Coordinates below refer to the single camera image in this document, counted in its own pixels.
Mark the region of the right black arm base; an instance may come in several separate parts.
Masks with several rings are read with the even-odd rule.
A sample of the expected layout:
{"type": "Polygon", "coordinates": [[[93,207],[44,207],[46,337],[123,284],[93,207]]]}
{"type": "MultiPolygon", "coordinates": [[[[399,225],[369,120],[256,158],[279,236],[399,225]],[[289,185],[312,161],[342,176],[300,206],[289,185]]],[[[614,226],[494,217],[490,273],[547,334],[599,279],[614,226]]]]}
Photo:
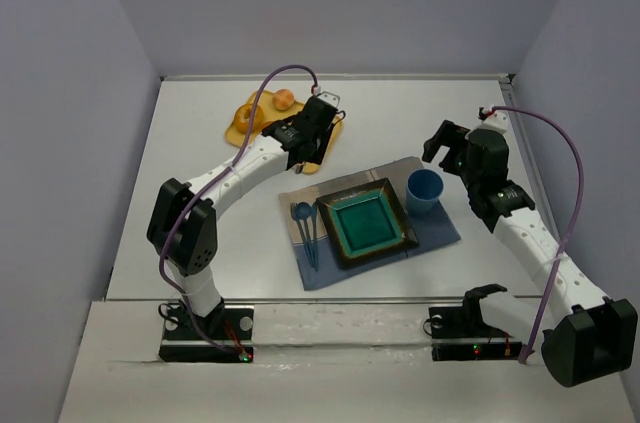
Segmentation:
{"type": "Polygon", "coordinates": [[[430,306],[422,328],[431,338],[432,359],[446,361],[515,360],[523,343],[485,322],[480,304],[507,289],[489,284],[467,290],[461,303],[430,306]]]}

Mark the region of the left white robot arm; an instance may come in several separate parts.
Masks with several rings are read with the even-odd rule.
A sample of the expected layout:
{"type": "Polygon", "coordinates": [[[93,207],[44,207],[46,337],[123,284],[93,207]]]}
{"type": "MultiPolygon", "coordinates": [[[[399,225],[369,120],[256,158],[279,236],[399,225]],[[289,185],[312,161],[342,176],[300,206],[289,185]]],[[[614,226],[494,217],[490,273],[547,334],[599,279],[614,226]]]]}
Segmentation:
{"type": "Polygon", "coordinates": [[[266,180],[326,153],[340,97],[322,92],[297,114],[265,128],[236,157],[181,183],[163,183],[147,229],[162,278],[181,295],[187,315],[210,339],[221,325],[224,300],[209,265],[218,249],[217,221],[235,202],[266,180]]]}

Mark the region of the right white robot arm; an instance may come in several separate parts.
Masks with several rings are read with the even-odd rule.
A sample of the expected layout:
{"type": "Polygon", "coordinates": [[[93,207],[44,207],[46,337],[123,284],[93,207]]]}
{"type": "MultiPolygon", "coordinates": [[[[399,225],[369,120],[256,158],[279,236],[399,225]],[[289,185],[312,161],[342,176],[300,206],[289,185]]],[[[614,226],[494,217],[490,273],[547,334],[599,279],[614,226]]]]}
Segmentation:
{"type": "Polygon", "coordinates": [[[533,199],[509,179],[507,129],[503,113],[474,129],[446,120],[423,146],[425,162],[448,150],[440,168],[461,179],[473,213],[542,293],[532,309],[501,286],[474,288],[465,295],[477,299],[472,319],[521,341],[520,361],[540,355],[564,387],[625,371],[633,360],[638,313],[586,277],[545,226],[533,199]]]}

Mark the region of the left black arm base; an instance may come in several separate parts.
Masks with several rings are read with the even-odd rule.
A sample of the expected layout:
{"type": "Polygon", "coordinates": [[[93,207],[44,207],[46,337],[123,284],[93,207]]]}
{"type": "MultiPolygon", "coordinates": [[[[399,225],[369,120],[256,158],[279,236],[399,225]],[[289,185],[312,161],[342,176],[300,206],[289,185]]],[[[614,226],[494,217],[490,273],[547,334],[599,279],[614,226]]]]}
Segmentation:
{"type": "Polygon", "coordinates": [[[227,305],[212,324],[200,322],[214,345],[202,339],[182,302],[161,303],[162,337],[158,350],[167,363],[252,363],[254,359],[254,307],[227,305]]]}

